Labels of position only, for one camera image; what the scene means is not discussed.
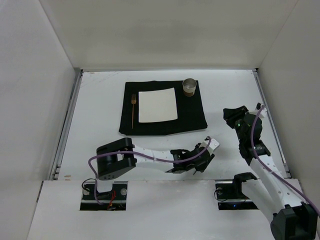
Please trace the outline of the black cloth placemat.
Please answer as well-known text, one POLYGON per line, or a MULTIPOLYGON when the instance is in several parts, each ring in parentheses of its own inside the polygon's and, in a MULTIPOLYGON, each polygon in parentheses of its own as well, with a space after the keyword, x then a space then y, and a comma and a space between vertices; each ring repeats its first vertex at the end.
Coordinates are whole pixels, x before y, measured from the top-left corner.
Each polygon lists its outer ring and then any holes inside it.
POLYGON ((125 83, 121 134, 167 136, 207 127, 199 87, 186 96, 181 80, 125 83))

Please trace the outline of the silver metal cup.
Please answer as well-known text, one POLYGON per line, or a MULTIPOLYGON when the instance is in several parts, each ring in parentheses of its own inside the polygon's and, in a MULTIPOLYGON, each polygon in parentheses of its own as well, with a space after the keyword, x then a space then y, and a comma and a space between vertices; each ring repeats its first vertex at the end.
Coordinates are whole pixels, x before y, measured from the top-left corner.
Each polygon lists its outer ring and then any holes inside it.
POLYGON ((197 81, 193 78, 187 78, 182 82, 183 93, 187 97, 192 97, 197 88, 197 81))

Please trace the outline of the white square plate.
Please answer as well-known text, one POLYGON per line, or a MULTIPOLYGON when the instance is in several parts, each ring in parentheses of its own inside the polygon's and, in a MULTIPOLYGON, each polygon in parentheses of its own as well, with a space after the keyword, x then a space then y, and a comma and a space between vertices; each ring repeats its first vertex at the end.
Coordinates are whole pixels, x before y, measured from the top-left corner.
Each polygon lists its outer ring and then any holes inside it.
POLYGON ((175 89, 138 93, 138 122, 159 123, 178 119, 175 89))

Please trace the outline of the copper fork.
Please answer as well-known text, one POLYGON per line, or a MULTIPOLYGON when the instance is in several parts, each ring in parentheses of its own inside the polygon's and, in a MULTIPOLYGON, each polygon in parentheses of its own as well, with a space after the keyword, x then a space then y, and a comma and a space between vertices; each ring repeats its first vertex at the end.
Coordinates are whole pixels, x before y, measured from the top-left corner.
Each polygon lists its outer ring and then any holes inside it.
POLYGON ((134 128, 134 116, 135 116, 135 105, 137 103, 136 94, 131 95, 131 105, 132 105, 132 112, 131 112, 131 128, 134 128))

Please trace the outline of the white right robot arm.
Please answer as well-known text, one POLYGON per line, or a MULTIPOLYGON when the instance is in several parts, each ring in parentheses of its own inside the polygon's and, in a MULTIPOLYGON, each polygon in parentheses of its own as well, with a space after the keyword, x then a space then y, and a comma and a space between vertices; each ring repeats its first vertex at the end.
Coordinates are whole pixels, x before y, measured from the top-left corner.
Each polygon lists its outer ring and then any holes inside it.
POLYGON ((223 119, 236 132, 240 155, 253 171, 234 176, 234 193, 249 198, 257 206, 268 220, 274 239, 314 240, 320 211, 283 178, 261 140, 262 118, 266 113, 261 104, 254 111, 245 106, 223 109, 223 119))

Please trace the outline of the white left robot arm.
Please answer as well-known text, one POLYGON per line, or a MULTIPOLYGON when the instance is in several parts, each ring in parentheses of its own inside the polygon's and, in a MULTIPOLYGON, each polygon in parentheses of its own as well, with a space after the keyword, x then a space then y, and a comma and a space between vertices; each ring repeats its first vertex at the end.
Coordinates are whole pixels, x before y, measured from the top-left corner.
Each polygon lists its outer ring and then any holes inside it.
POLYGON ((168 174, 182 174, 190 170, 204 172, 215 157, 220 143, 207 137, 193 150, 151 150, 133 144, 129 137, 102 145, 96 149, 97 196, 110 194, 116 179, 134 168, 154 169, 168 174))

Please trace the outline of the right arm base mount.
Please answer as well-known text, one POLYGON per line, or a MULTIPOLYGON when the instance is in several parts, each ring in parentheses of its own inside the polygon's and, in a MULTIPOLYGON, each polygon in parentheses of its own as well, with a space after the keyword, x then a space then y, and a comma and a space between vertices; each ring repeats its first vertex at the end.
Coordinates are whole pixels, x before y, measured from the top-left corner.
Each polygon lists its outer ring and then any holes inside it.
POLYGON ((258 210, 250 198, 236 193, 232 181, 216 181, 214 197, 220 211, 258 210))

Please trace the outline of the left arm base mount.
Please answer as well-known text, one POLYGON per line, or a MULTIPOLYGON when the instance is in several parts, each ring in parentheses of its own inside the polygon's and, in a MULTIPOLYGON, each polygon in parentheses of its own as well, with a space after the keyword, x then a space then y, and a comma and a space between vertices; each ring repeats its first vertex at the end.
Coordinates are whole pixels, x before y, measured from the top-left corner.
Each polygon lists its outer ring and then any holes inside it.
POLYGON ((94 190, 95 183, 92 178, 81 185, 82 196, 80 211, 125 211, 127 207, 128 183, 125 181, 114 182, 111 191, 97 192, 96 201, 94 190))

